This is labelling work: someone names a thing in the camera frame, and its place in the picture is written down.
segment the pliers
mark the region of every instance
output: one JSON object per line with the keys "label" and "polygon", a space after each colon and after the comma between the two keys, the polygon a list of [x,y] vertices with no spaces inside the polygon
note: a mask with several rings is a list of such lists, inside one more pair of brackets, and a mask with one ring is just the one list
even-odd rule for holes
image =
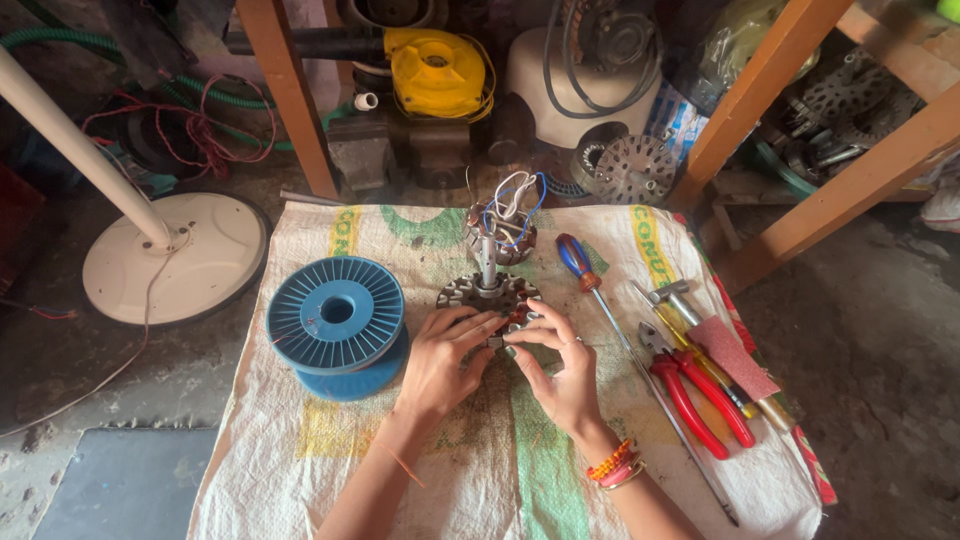
{"label": "pliers", "polygon": [[733,434],[744,448],[752,448],[756,443],[756,438],[750,428],[747,426],[747,420],[743,414],[737,410],[736,405],[723,393],[716,383],[708,379],[704,372],[700,371],[693,363],[693,353],[690,351],[679,351],[674,349],[663,336],[647,322],[641,322],[636,331],[639,340],[654,353],[654,363],[650,366],[650,373],[659,377],[666,389],[670,392],[670,398],[676,406],[680,415],[684,417],[684,422],[690,427],[700,442],[710,450],[717,459],[727,459],[730,457],[730,451],[724,446],[720,439],[704,423],[697,409],[693,407],[690,397],[686,395],[684,385],[680,381],[680,372],[691,382],[693,382],[700,391],[707,396],[727,420]]}

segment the blue wire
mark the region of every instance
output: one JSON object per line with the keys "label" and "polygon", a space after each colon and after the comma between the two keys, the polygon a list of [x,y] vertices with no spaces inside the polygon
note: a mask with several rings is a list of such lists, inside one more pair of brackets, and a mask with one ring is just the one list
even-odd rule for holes
{"label": "blue wire", "polygon": [[[508,243],[506,243],[506,242],[501,242],[500,240],[496,240],[496,243],[500,244],[501,246],[505,246],[505,247],[508,247],[508,248],[514,248],[514,247],[516,247],[516,245],[517,245],[518,243],[520,243],[520,239],[521,239],[525,234],[527,234],[527,223],[530,222],[530,218],[534,215],[534,212],[537,211],[538,209],[540,209],[540,205],[543,204],[543,199],[546,198],[546,177],[543,176],[543,173],[540,173],[540,172],[539,172],[539,173],[536,173],[536,174],[539,174],[539,175],[540,175],[540,179],[543,180],[543,193],[540,195],[540,201],[537,202],[537,205],[534,207],[534,209],[530,210],[530,212],[527,213],[527,218],[523,220],[523,230],[520,231],[520,236],[518,236],[518,237],[516,238],[516,241],[515,241],[513,244],[508,244]],[[516,190],[511,187],[510,189],[507,189],[506,191],[501,191],[501,192],[500,192],[500,197],[503,197],[504,195],[506,195],[507,193],[510,193],[511,191],[516,191]],[[484,223],[484,226],[486,226],[486,228],[487,228],[488,231],[490,230],[490,219],[488,218],[488,212],[489,212],[489,210],[490,210],[490,206],[492,206],[493,203],[496,203],[496,202],[498,202],[498,201],[499,201],[499,197],[497,197],[497,199],[495,199],[495,200],[493,200],[493,201],[490,201],[490,203],[487,204],[487,207],[484,208],[484,210],[483,210],[483,223]]]}

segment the woman's left hand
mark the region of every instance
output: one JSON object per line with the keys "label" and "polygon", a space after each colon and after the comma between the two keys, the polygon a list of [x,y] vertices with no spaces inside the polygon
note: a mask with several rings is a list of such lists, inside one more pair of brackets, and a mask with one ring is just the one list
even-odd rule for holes
{"label": "woman's left hand", "polygon": [[[461,317],[469,319],[450,327]],[[466,370],[460,369],[461,358],[506,322],[506,317],[495,311],[479,313],[466,306],[438,309],[427,315],[410,347],[394,413],[409,415],[409,420],[430,430],[438,426],[453,407],[480,386],[480,376],[493,357],[493,349],[477,351]]]}

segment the yellow blower housing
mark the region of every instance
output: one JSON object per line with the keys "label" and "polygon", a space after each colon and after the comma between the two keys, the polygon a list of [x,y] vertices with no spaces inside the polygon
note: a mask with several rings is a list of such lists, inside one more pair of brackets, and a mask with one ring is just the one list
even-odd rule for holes
{"label": "yellow blower housing", "polygon": [[486,69],[469,41],[440,30],[388,28],[383,48],[407,111],[457,118],[485,106]]}

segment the screwdriver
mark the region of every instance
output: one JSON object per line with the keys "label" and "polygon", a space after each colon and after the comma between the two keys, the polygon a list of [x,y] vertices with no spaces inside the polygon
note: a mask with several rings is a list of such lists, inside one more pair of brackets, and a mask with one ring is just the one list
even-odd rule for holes
{"label": "screwdriver", "polygon": [[667,320],[666,316],[663,315],[663,311],[657,307],[656,304],[650,301],[647,298],[647,294],[636,284],[634,280],[630,280],[630,284],[634,286],[634,289],[643,300],[646,301],[647,305],[650,306],[650,309],[657,314],[657,316],[662,321],[663,325],[673,334],[677,339],[677,344],[679,345],[678,349],[682,351],[690,351],[693,353],[693,361],[697,364],[700,369],[704,371],[714,382],[716,382],[720,388],[727,394],[727,397],[731,399],[734,405],[736,405],[740,412],[743,413],[747,418],[753,418],[759,414],[759,410],[756,409],[756,405],[750,403],[749,399],[744,399],[743,396],[746,395],[746,392],[740,390],[739,386],[733,382],[733,380],[727,376],[723,370],[720,369],[720,366],[713,363],[713,360],[709,359],[707,355],[704,355],[704,352],[700,350],[695,344],[691,343],[686,336],[677,330],[677,327],[670,324],[670,321]]}
{"label": "screwdriver", "polygon": [[713,497],[720,503],[720,507],[723,508],[724,513],[727,514],[727,519],[730,520],[733,526],[740,527],[740,519],[737,517],[736,511],[727,499],[727,494],[713,477],[713,474],[707,469],[707,466],[704,465],[704,462],[700,459],[693,445],[690,444],[690,439],[686,437],[686,433],[684,433],[680,424],[677,423],[677,418],[674,417],[673,412],[670,411],[670,407],[667,406],[660,389],[654,384],[653,379],[650,378],[650,374],[647,373],[646,367],[643,366],[643,362],[640,361],[640,358],[637,357],[634,352],[634,347],[630,344],[630,340],[624,335],[620,329],[620,325],[616,324],[613,313],[604,301],[603,296],[600,295],[599,287],[603,281],[593,273],[593,268],[590,266],[590,260],[587,258],[587,254],[584,253],[584,248],[576,238],[570,234],[562,233],[557,236],[557,252],[560,254],[560,259],[563,260],[566,267],[570,269],[570,272],[573,272],[573,275],[580,279],[580,290],[585,293],[592,292],[604,313],[607,314],[607,318],[610,319],[613,329],[620,337],[623,348],[630,354],[630,358],[634,361],[636,369],[643,376],[643,380],[646,381],[647,386],[649,386],[650,390],[654,393],[654,397],[657,398],[657,402],[660,403],[663,412],[666,413],[667,419],[670,420],[670,425],[673,426],[673,429],[680,436],[681,442],[686,446],[686,450],[690,453],[690,457],[693,458],[693,462],[697,465],[697,468],[700,469],[700,473],[704,475],[710,491],[713,492]]}

